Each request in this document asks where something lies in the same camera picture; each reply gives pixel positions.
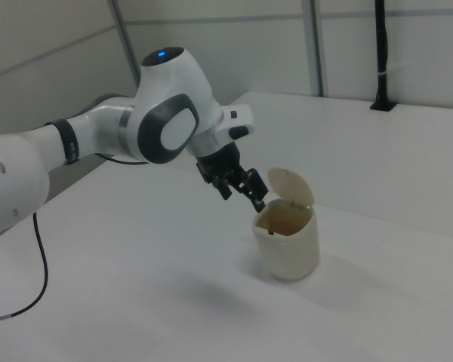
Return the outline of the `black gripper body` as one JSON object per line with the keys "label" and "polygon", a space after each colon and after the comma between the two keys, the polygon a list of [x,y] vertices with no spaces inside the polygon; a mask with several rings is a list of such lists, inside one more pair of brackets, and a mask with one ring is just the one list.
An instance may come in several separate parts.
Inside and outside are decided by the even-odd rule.
{"label": "black gripper body", "polygon": [[211,155],[198,157],[196,166],[206,183],[215,179],[239,186],[244,170],[240,166],[240,152],[235,143],[229,143]]}

